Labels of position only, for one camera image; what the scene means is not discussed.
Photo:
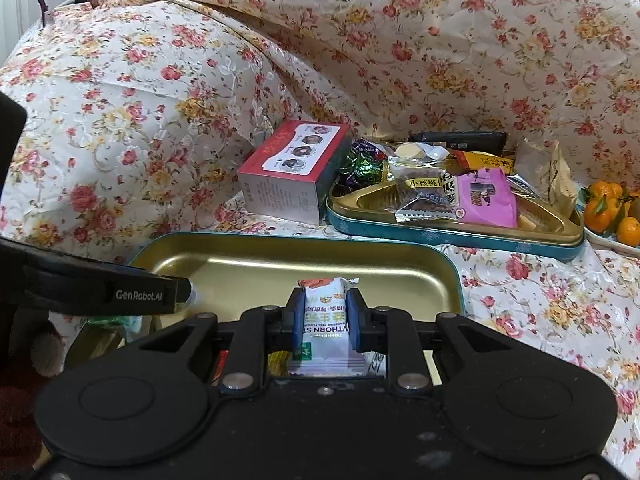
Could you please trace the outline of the floral sofa cover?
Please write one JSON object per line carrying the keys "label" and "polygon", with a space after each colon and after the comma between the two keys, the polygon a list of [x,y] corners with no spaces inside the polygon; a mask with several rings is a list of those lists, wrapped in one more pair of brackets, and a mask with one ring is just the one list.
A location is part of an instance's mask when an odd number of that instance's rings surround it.
{"label": "floral sofa cover", "polygon": [[287,119],[502,131],[639,187],[639,0],[74,3],[17,41],[1,90],[28,115],[2,235],[118,263],[175,232],[335,240],[245,209],[236,173]]}

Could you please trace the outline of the brown kiwi fruit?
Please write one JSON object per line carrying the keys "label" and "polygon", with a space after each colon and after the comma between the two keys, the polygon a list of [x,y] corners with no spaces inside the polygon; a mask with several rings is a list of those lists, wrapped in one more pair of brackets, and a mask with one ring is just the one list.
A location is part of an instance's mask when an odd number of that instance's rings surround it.
{"label": "brown kiwi fruit", "polygon": [[640,221],[640,193],[637,191],[625,191],[625,214],[627,217]]}

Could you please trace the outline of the black remote control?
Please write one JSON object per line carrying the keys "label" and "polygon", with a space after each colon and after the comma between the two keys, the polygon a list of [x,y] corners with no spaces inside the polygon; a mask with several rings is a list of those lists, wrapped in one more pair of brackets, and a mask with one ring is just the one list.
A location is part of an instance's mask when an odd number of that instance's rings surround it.
{"label": "black remote control", "polygon": [[457,151],[480,151],[500,155],[506,146],[508,135],[497,131],[423,131],[409,136],[410,142],[442,144]]}

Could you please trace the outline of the pink snack packet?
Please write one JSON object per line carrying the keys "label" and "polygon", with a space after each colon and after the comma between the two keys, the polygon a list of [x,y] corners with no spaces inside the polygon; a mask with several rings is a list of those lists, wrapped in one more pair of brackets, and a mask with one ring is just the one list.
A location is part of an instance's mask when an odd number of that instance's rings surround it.
{"label": "pink snack packet", "polygon": [[500,168],[482,168],[456,177],[460,220],[512,229],[518,225],[516,199]]}

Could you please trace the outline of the red white snack box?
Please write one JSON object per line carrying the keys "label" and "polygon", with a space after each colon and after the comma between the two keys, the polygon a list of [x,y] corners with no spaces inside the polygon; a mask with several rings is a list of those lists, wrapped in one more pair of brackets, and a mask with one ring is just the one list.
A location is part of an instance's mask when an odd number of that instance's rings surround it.
{"label": "red white snack box", "polygon": [[318,226],[351,145],[348,125],[287,120],[238,171],[246,210]]}

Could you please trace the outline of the beige paper snack bag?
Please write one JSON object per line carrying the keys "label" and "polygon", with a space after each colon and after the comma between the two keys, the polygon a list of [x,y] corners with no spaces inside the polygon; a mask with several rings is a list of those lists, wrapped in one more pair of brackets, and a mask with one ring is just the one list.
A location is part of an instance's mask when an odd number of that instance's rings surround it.
{"label": "beige paper snack bag", "polygon": [[570,218],[578,192],[559,141],[521,140],[515,153],[513,175],[529,194]]}

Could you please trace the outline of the empty gold teal tin tray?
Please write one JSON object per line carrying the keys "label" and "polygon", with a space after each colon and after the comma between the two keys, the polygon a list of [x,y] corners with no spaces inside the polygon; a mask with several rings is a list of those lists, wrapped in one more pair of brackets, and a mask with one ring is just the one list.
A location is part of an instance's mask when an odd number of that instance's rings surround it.
{"label": "empty gold teal tin tray", "polygon": [[195,290],[178,313],[144,318],[142,334],[198,312],[236,321],[251,307],[285,304],[300,281],[312,278],[354,278],[368,306],[402,309],[417,321],[464,311],[454,264],[441,252],[416,244],[174,233],[154,240],[131,263],[188,278]]}

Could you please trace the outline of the white fruit plate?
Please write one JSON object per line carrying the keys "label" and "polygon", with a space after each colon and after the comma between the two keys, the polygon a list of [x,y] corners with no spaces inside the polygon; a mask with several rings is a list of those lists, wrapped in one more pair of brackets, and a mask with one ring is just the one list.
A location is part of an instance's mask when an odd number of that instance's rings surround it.
{"label": "white fruit plate", "polygon": [[628,190],[628,188],[625,188],[623,185],[618,183],[598,181],[596,183],[593,183],[592,185],[585,186],[579,191],[576,208],[580,212],[582,220],[584,220],[585,206],[593,197],[601,197],[606,195],[608,196],[608,198],[616,198],[616,200],[618,200],[618,203],[620,204],[620,212],[612,223],[612,226],[610,226],[610,228],[603,234],[592,232],[585,226],[586,237],[592,244],[600,245],[608,249],[616,250],[616,252],[621,252],[622,254],[638,258],[639,246],[629,247],[620,244],[616,240],[617,225],[620,223],[620,220],[622,220],[624,217],[627,217],[625,214],[626,190]]}

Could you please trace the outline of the mandarin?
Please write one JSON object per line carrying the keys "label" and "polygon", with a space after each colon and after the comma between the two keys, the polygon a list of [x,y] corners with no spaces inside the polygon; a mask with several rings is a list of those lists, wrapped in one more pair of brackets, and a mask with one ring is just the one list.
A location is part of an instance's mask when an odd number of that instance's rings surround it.
{"label": "mandarin", "polygon": [[616,198],[606,195],[593,197],[584,209],[585,226],[592,232],[603,234],[612,226],[619,212],[620,204]]}
{"label": "mandarin", "polygon": [[627,216],[620,220],[616,229],[616,240],[629,247],[640,245],[640,221],[637,218]]}

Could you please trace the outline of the purple green foil candies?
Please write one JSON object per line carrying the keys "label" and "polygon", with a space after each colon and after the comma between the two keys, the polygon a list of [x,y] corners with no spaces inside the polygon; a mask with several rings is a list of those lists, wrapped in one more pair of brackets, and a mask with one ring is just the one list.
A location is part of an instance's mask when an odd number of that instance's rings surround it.
{"label": "purple green foil candies", "polygon": [[386,180],[388,155],[369,141],[359,139],[349,149],[333,188],[335,196],[344,196]]}

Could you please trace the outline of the white hawthorn stick packet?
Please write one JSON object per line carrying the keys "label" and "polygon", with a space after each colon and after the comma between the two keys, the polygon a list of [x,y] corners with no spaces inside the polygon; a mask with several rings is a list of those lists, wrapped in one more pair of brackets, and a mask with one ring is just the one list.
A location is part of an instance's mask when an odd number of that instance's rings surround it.
{"label": "white hawthorn stick packet", "polygon": [[293,376],[383,376],[384,356],[352,348],[347,323],[347,293],[358,278],[303,280],[302,339],[294,344],[286,369]]}

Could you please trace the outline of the green white triangular packet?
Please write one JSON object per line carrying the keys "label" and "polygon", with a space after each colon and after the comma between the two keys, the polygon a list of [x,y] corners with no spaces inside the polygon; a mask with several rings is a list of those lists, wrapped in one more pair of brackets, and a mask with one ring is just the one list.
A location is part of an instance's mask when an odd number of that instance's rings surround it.
{"label": "green white triangular packet", "polygon": [[142,327],[142,316],[115,315],[115,316],[90,316],[86,322],[93,326],[107,328],[122,328],[126,332],[137,333]]}

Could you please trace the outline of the red white candy packet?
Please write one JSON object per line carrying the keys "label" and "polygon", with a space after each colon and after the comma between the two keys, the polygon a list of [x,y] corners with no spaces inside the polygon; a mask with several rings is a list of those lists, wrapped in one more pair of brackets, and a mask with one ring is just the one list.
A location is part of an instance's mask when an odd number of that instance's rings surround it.
{"label": "red white candy packet", "polygon": [[216,384],[216,382],[218,382],[218,380],[221,378],[222,372],[224,371],[224,364],[226,364],[226,361],[228,359],[228,354],[229,354],[228,350],[222,350],[221,352],[219,352],[219,356],[216,362],[216,366],[215,366],[215,370],[212,378],[213,384]]}

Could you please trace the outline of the front middle mandarin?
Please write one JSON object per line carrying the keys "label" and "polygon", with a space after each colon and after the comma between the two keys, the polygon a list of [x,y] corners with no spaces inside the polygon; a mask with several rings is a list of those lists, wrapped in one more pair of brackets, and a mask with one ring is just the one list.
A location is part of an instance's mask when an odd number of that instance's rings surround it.
{"label": "front middle mandarin", "polygon": [[637,218],[627,216],[620,220],[616,229],[616,240],[629,247],[640,245],[640,221]]}

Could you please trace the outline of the front left mandarin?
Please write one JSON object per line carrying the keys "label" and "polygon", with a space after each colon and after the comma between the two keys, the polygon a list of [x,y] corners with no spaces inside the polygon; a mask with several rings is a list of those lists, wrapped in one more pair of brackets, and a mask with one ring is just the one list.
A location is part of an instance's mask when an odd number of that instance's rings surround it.
{"label": "front left mandarin", "polygon": [[606,195],[593,197],[584,209],[585,226],[592,232],[603,234],[612,226],[619,212],[620,204],[616,198]]}

